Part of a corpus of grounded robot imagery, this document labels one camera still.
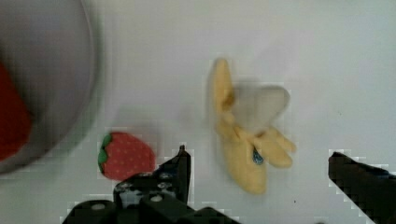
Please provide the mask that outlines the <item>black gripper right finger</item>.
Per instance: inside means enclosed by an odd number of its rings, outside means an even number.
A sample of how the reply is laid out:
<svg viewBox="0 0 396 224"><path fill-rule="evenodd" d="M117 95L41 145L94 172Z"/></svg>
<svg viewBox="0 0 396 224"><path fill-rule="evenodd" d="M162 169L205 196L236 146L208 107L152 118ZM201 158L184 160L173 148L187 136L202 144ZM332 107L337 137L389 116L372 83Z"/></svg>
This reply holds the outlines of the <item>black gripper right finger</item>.
<svg viewBox="0 0 396 224"><path fill-rule="evenodd" d="M334 152L328 177L375 224L395 224L395 175Z"/></svg>

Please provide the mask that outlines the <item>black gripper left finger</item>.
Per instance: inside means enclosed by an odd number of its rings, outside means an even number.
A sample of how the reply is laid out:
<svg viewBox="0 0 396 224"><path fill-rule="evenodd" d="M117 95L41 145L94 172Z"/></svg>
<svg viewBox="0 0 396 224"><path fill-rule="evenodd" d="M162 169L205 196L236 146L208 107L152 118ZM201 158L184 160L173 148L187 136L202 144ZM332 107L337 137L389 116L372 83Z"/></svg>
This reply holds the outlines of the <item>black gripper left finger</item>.
<svg viewBox="0 0 396 224"><path fill-rule="evenodd" d="M181 145L175 157L161 164L156 170L139 173L121 181L113 189L117 207L126 209L137 206L146 195L157 192L168 194L186 203L191 182L191 155Z"/></svg>

